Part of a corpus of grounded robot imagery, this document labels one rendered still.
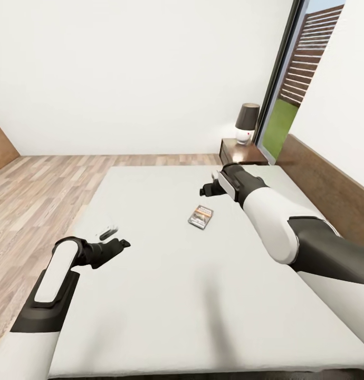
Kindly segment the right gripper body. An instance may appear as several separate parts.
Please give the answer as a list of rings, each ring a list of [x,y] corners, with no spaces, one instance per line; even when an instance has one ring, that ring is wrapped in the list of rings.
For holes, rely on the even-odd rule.
[[[205,192],[206,197],[211,197],[211,196],[218,196],[222,194],[228,194],[225,192],[220,191],[217,186],[216,186],[216,180],[213,183],[208,183],[203,185],[203,189]]]

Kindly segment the hardback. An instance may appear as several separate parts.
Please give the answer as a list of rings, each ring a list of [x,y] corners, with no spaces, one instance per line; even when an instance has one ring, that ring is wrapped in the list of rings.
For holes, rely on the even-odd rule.
[[[192,216],[189,218],[188,222],[197,227],[200,227],[201,229],[204,229],[213,213],[213,210],[199,205]]]

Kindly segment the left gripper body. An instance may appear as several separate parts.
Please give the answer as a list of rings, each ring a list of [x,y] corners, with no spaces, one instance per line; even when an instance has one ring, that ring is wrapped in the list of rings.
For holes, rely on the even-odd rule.
[[[112,258],[114,258],[116,255],[120,254],[123,251],[123,248],[121,247],[118,238],[112,239],[110,242],[106,244],[96,244],[99,245],[101,248],[101,256],[95,264],[91,265],[91,268],[93,269],[101,267],[102,265],[109,262]]]

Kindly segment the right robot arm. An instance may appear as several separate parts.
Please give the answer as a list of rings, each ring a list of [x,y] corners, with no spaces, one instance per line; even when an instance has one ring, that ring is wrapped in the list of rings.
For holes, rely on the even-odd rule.
[[[364,247],[237,163],[212,170],[211,177],[199,195],[228,194],[239,203],[270,257],[288,264],[364,344]]]

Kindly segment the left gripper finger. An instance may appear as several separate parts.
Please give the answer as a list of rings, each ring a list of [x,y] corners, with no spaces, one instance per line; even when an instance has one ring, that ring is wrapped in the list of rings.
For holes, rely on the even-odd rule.
[[[130,247],[130,246],[131,246],[131,244],[130,244],[128,241],[126,241],[125,239],[122,239],[122,240],[119,241],[119,242],[120,242],[121,247],[123,248],[123,250],[124,250],[124,248],[127,248],[127,247]]]

